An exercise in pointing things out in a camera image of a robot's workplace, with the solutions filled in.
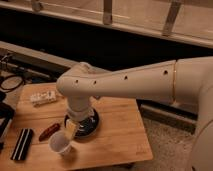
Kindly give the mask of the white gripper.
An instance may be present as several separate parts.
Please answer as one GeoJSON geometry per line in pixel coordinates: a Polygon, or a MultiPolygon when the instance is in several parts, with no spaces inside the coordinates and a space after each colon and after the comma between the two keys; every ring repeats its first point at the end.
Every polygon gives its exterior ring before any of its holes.
{"type": "Polygon", "coordinates": [[[79,127],[79,124],[77,122],[83,121],[88,117],[93,116],[94,110],[92,108],[91,102],[88,100],[69,101],[67,108],[67,115],[69,116],[70,119],[66,121],[65,136],[69,140],[72,140],[79,127]]]}

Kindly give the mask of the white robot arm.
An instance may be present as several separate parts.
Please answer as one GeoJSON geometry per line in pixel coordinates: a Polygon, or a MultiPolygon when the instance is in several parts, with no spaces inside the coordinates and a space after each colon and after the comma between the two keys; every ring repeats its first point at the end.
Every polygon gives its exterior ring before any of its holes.
{"type": "Polygon", "coordinates": [[[68,115],[75,121],[92,112],[91,97],[197,104],[195,140],[185,171],[213,171],[213,56],[106,73],[80,62],[57,79],[56,87],[67,98],[68,115]]]}

